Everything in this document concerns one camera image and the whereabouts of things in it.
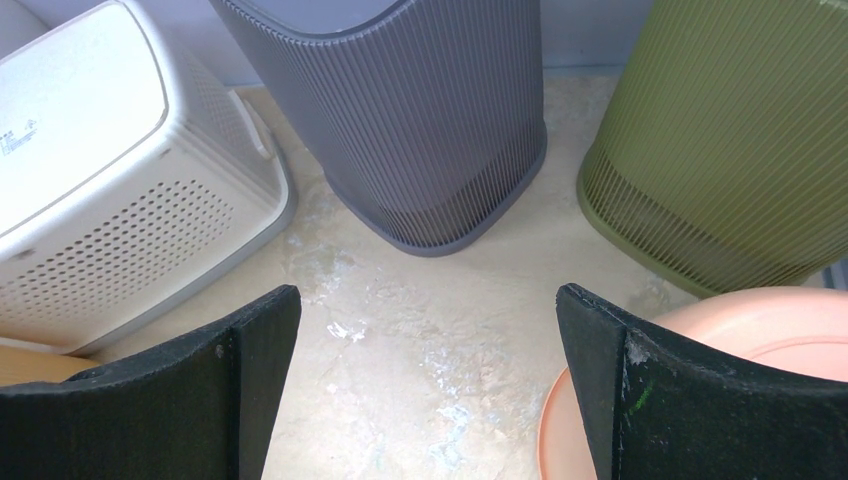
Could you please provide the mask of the white plastic basket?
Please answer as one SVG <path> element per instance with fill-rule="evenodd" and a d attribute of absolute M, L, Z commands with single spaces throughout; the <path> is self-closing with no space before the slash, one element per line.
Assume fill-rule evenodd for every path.
<path fill-rule="evenodd" d="M 1 341 L 103 348 L 292 221 L 253 106 L 136 1 L 105 1 L 1 61 Z"/>

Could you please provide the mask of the grey plastic basket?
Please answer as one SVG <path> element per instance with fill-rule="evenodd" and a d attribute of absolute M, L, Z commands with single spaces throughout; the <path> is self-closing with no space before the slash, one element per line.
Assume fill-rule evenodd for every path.
<path fill-rule="evenodd" d="M 546 155 L 536 1 L 216 1 L 339 199 L 395 248 L 460 251 Z"/>

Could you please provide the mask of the yellow plastic basket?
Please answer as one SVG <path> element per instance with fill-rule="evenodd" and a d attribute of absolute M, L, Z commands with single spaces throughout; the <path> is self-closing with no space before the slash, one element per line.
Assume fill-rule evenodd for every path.
<path fill-rule="evenodd" d="M 59 383 L 98 366 L 98 362 L 86 358 L 2 346 L 1 386 L 32 382 Z"/>

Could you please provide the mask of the green plastic basket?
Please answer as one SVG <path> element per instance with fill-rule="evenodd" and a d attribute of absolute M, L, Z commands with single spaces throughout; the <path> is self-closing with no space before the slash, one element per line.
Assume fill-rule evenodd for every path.
<path fill-rule="evenodd" d="M 613 245 L 698 297 L 847 254 L 847 5 L 657 1 L 581 165 Z"/>

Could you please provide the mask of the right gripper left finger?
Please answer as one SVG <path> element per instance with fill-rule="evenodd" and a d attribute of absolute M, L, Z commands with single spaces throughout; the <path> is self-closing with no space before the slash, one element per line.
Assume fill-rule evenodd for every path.
<path fill-rule="evenodd" d="M 258 479 L 301 319 L 282 285 L 58 382 L 1 390 L 5 479 Z"/>

